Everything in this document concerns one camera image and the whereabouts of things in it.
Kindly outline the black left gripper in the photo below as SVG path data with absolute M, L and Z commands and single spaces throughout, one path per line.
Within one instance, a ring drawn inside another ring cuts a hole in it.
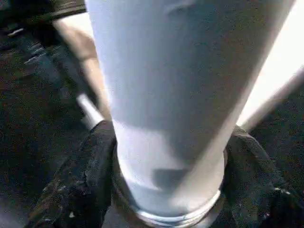
M 49 98 L 78 112 L 92 129 L 103 117 L 80 60 L 54 26 L 86 12 L 82 0 L 3 0 L 0 3 L 0 91 L 13 90 L 28 78 L 49 87 Z

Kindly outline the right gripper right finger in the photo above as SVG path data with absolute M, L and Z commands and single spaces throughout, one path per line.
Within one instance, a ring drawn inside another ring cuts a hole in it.
M 302 228 L 304 200 L 257 140 L 236 127 L 226 146 L 223 209 L 214 228 Z

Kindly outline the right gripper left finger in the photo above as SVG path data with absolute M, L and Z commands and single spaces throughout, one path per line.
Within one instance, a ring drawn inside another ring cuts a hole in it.
M 111 205 L 111 121 L 101 121 L 55 173 L 32 211 L 28 228 L 100 228 Z

